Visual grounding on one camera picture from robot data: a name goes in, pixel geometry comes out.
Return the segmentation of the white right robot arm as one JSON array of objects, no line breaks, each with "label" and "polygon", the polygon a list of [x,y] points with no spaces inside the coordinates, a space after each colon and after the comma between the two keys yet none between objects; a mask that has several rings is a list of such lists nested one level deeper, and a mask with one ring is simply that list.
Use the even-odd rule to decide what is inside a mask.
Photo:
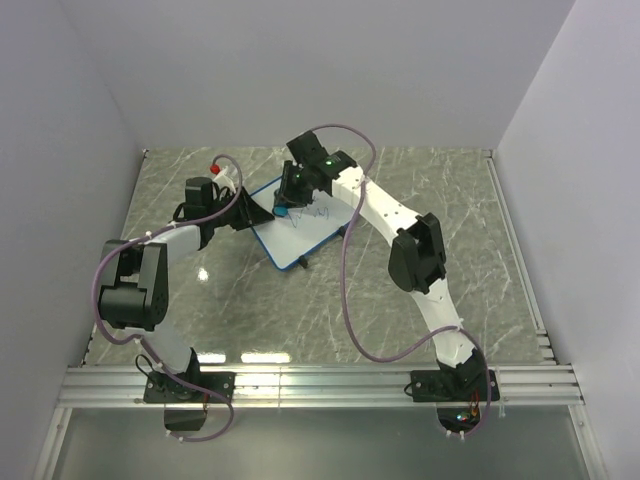
[{"label": "white right robot arm", "polygon": [[359,219],[366,220],[390,247],[388,273],[418,307],[427,334],[416,344],[391,356],[399,361],[432,342],[439,371],[431,382],[414,383],[411,393],[426,393],[436,402],[490,401],[491,377],[477,341],[463,327],[446,278],[446,251],[438,218],[404,206],[369,176],[346,152],[330,153],[315,130],[290,140],[292,155],[285,162],[274,196],[275,212],[311,204],[316,192],[353,208],[343,234],[348,242]]}]

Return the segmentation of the blue framed whiteboard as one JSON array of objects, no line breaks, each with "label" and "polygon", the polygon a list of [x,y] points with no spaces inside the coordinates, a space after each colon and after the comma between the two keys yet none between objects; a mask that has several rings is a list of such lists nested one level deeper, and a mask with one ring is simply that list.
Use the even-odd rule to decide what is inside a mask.
[{"label": "blue framed whiteboard", "polygon": [[254,226],[252,231],[275,268],[287,271],[335,237],[353,213],[353,207],[315,191],[310,205],[289,209],[284,217]]}]

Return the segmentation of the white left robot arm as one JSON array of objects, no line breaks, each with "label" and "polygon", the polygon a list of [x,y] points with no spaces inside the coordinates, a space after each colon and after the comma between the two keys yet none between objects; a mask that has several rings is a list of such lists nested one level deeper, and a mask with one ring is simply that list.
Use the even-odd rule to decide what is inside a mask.
[{"label": "white left robot arm", "polygon": [[213,390],[201,372],[195,350],[165,319],[169,269],[204,249],[219,228],[241,231],[273,219],[244,186],[226,178],[195,177],[187,180],[184,199],[166,226],[132,240],[104,244],[91,286],[96,326],[112,344],[142,345],[149,366],[144,372],[149,400],[228,402],[228,396]]}]

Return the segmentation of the blue whiteboard eraser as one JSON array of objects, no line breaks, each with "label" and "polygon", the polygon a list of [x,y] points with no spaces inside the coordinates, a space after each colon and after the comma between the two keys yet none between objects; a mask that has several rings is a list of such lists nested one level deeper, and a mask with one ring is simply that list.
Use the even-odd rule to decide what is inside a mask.
[{"label": "blue whiteboard eraser", "polygon": [[289,209],[284,205],[276,205],[273,207],[272,213],[275,217],[285,218],[288,215]]}]

